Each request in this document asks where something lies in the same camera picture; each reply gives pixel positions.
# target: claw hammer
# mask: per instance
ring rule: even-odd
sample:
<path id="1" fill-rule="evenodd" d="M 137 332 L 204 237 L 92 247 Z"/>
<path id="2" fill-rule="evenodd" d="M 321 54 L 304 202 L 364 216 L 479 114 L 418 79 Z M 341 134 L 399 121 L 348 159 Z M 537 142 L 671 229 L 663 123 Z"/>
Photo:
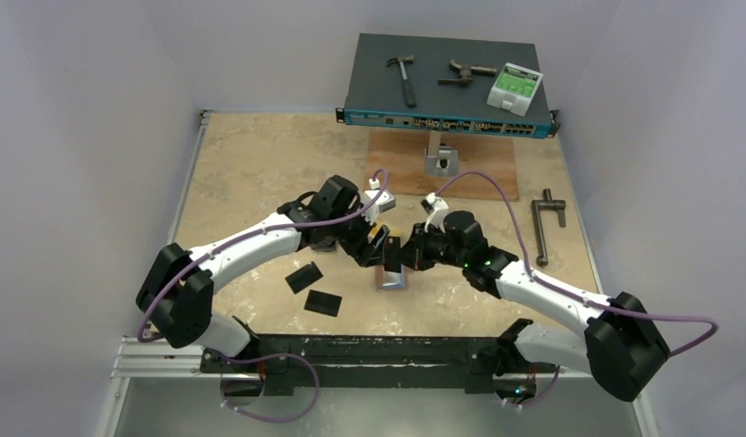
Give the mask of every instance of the claw hammer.
<path id="1" fill-rule="evenodd" d="M 404 103 L 407 107 L 415 107 L 415 93 L 413 92 L 413 84 L 410 79 L 407 78 L 407 72 L 404 70 L 405 64 L 412 64 L 415 60 L 415 56 L 398 56 L 389 59 L 386 62 L 386 66 L 392 66 L 399 63 L 399 68 L 402 70 L 402 90 L 404 91 Z"/>

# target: beige surface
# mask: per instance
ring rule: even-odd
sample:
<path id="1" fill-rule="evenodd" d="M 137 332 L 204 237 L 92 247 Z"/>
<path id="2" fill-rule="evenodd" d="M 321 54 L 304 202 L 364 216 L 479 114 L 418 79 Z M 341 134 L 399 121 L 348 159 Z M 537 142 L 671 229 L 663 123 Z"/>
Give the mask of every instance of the beige surface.
<path id="1" fill-rule="evenodd" d="M 369 132 L 367 127 L 337 124 L 333 114 L 214 114 L 189 189 L 178 243 L 191 248 L 245 229 L 280 204 L 318 189 L 332 174 L 361 181 Z M 554 213 L 544 217 L 550 256 L 544 272 L 595 291 L 559 144 L 554 139 L 516 139 L 515 146 L 520 187 L 515 211 L 532 258 L 536 240 L 530 201 L 550 187 L 553 196 L 568 203 L 568 226 L 559 228 Z M 398 196 L 397 207 L 383 218 L 408 234 L 413 223 L 425 219 L 419 200 Z M 453 210 L 474 212 L 492 244 L 520 253 L 502 202 L 447 200 Z M 343 296 L 337 318 L 303 310 L 307 290 L 293 295 L 284 281 L 310 260 L 324 274 L 312 287 Z M 248 320 L 255 330 L 277 333 L 486 336 L 500 334 L 520 317 L 553 323 L 532 310 L 472 289 L 458 269 L 438 266 L 412 273 L 408 290 L 375 290 L 373 278 L 372 269 L 357 267 L 342 252 L 316 254 L 305 249 L 233 281 L 217 295 L 214 306 Z"/>

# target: metal tool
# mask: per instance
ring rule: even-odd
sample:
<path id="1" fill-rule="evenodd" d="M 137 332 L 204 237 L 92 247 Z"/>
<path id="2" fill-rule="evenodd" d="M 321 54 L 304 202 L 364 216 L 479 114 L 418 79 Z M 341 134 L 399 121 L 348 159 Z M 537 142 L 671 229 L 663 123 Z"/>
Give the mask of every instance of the metal tool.
<path id="1" fill-rule="evenodd" d="M 398 56 L 389 59 L 386 62 L 386 66 L 392 66 L 399 63 L 399 68 L 402 70 L 402 90 L 404 92 L 404 103 L 407 107 L 415 107 L 415 93 L 413 92 L 413 83 L 407 77 L 407 72 L 404 70 L 405 64 L 412 64 L 415 60 L 415 56 Z"/>
<path id="2" fill-rule="evenodd" d="M 543 200 L 532 200 L 531 209 L 534 213 L 534 228 L 537 231 L 537 246 L 539 254 L 537 256 L 537 264 L 541 267 L 549 264 L 547 258 L 547 242 L 544 240 L 544 228 L 541 224 L 541 211 L 555 211 L 557 212 L 557 222 L 561 228 L 566 227 L 566 201 L 565 200 L 553 200 L 552 192 L 549 188 L 544 189 Z"/>
<path id="3" fill-rule="evenodd" d="M 459 64 L 455 59 L 450 60 L 450 69 L 458 73 L 459 78 L 457 79 L 438 79 L 437 85 L 458 85 L 467 86 L 471 84 L 475 78 L 472 75 L 480 76 L 496 76 L 498 70 L 491 66 L 473 66 L 470 64 Z"/>

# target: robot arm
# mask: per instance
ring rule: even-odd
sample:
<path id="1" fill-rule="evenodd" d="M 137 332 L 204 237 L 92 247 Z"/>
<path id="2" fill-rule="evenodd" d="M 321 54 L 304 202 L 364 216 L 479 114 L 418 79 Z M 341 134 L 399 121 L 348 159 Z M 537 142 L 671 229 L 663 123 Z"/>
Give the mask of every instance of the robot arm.
<path id="1" fill-rule="evenodd" d="M 358 217 L 331 226 L 312 226 L 314 222 L 343 218 L 358 210 L 377 193 L 379 188 L 374 183 L 371 186 L 373 190 L 360 194 L 353 183 L 333 176 L 319 192 L 285 203 L 262 222 L 235 235 L 190 250 L 176 243 L 166 246 L 150 269 L 137 305 L 147 311 L 170 280 L 209 254 L 172 287 L 150 320 L 174 348 L 196 343 L 229 357 L 243 356 L 256 336 L 239 320 L 212 311 L 214 294 L 260 264 L 314 244 L 336 241 L 361 267 L 384 264 L 384 246 L 391 240 L 387 238 L 388 229 L 381 227 L 371 239 L 369 234 L 378 215 L 393 207 L 390 193 L 382 193 L 375 205 Z M 303 201 L 309 196 L 312 198 L 306 205 Z M 531 320 L 518 320 L 498 338 L 499 345 L 504 346 L 500 349 L 505 351 L 500 357 L 499 374 L 531 362 L 564 365 L 592 374 L 615 397 L 631 401 L 669 357 L 667 344 L 650 320 L 619 317 L 558 294 L 532 280 L 517 256 L 490 246 L 470 212 L 449 212 L 445 201 L 434 195 L 427 197 L 422 206 L 429 214 L 427 221 L 414 225 L 404 246 L 389 251 L 396 253 L 401 262 L 388 259 L 384 266 L 426 270 L 440 263 L 457 267 L 475 289 L 523 304 L 565 327 L 550 329 Z M 264 231 L 274 225 L 283 225 L 284 229 Z M 250 233 L 255 235 L 215 255 L 215 248 Z M 610 299 L 535 270 L 534 274 L 583 300 L 645 312 L 640 302 L 627 293 Z"/>
<path id="2" fill-rule="evenodd" d="M 335 226 L 313 227 L 311 223 L 339 219 L 372 200 L 378 187 L 359 193 L 357 187 L 340 176 L 333 176 L 319 192 L 309 192 L 280 206 L 262 222 L 234 235 L 189 250 L 172 243 L 163 248 L 153 262 L 139 294 L 137 306 L 147 311 L 163 287 L 194 261 L 207 256 L 172 287 L 150 315 L 150 321 L 174 348 L 191 343 L 239 356 L 250 344 L 253 334 L 244 323 L 212 311 L 214 295 L 225 285 L 262 263 L 289 255 L 313 244 L 338 241 L 343 250 L 360 266 L 383 263 L 383 242 L 388 228 L 379 229 L 370 241 L 368 234 L 382 211 L 393 207 L 394 196 L 381 193 L 375 204 L 362 215 Z M 308 205 L 303 201 L 312 197 Z M 265 232 L 283 225 L 285 229 Z M 220 254 L 213 250 L 244 234 L 256 235 L 230 246 Z"/>
<path id="3" fill-rule="evenodd" d="M 529 274 L 517 256 L 488 244 L 472 213 L 447 212 L 446 203 L 434 195 L 422 206 L 429 219 L 414 225 L 402 247 L 406 266 L 415 270 L 430 269 L 436 263 L 458 267 L 475 289 L 525 305 L 565 327 L 552 329 L 518 320 L 499 338 L 509 351 L 505 367 L 519 368 L 524 362 L 563 365 L 591 374 L 618 399 L 632 401 L 669 358 L 668 345 L 651 320 L 621 317 L 587 305 L 591 302 L 645 313 L 635 297 L 621 293 L 612 299 L 537 270 Z M 542 285 L 534 277 L 581 301 Z"/>

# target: metal bracket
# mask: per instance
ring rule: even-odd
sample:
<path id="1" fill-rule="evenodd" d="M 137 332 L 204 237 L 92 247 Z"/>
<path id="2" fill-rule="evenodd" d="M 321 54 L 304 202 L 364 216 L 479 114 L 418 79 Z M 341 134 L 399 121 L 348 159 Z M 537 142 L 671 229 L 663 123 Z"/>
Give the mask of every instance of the metal bracket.
<path id="1" fill-rule="evenodd" d="M 201 373 L 203 348 L 190 345 L 174 349 L 165 340 L 140 343 L 125 338 L 120 344 L 112 378 L 219 378 L 217 373 Z M 256 373 L 234 373 L 226 378 L 258 380 Z"/>
<path id="2" fill-rule="evenodd" d="M 426 176 L 452 177 L 458 174 L 458 150 L 442 144 L 442 131 L 429 131 L 429 146 L 426 148 L 424 172 Z"/>
<path id="3" fill-rule="evenodd" d="M 209 128 L 209 122 L 211 121 L 211 115 L 215 111 L 203 110 L 199 113 L 199 131 L 196 134 L 196 142 L 193 145 L 193 156 L 190 159 L 190 166 L 188 172 L 185 174 L 185 180 L 182 184 L 182 195 L 179 199 L 179 205 L 174 213 L 174 219 L 171 221 L 169 227 L 169 234 L 166 238 L 166 244 L 171 243 L 177 237 L 177 228 L 179 226 L 179 218 L 182 216 L 182 211 L 185 209 L 185 201 L 188 199 L 188 193 L 190 191 L 190 182 L 193 180 L 193 172 L 196 170 L 196 163 L 199 160 L 199 153 L 201 146 L 203 145 L 204 137 L 206 136 L 207 128 Z"/>
<path id="4" fill-rule="evenodd" d="M 105 398 L 104 414 L 99 418 L 95 437 L 115 436 L 130 382 L 130 378 L 113 378 L 110 381 Z"/>
<path id="5" fill-rule="evenodd" d="M 559 113 L 560 111 L 557 109 L 549 111 L 550 125 L 549 132 L 547 132 L 547 138 L 555 137 L 555 134 L 557 134 L 557 131 L 560 129 L 560 122 L 557 121 L 557 115 Z"/>

